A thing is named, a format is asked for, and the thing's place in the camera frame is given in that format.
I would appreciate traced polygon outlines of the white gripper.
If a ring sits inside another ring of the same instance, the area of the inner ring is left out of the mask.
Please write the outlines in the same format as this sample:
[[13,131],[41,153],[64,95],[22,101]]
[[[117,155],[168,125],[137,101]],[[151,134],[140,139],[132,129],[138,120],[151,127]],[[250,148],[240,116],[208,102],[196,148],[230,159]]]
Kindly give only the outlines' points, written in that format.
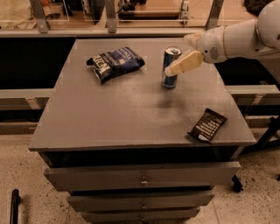
[[173,75],[185,73],[199,67],[203,58],[206,63],[220,63],[227,59],[224,48],[225,26],[216,27],[202,33],[187,34],[184,42],[191,50],[184,52],[171,63]]

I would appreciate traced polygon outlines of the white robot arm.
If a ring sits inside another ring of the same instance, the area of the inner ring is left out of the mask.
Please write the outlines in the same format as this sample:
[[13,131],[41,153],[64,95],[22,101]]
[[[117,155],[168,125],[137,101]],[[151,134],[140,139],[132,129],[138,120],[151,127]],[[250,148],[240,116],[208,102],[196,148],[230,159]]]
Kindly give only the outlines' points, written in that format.
[[184,36],[191,49],[164,71],[171,78],[208,63],[216,66],[228,85],[256,84],[267,78],[260,61],[279,57],[279,36],[280,0],[272,0],[256,19]]

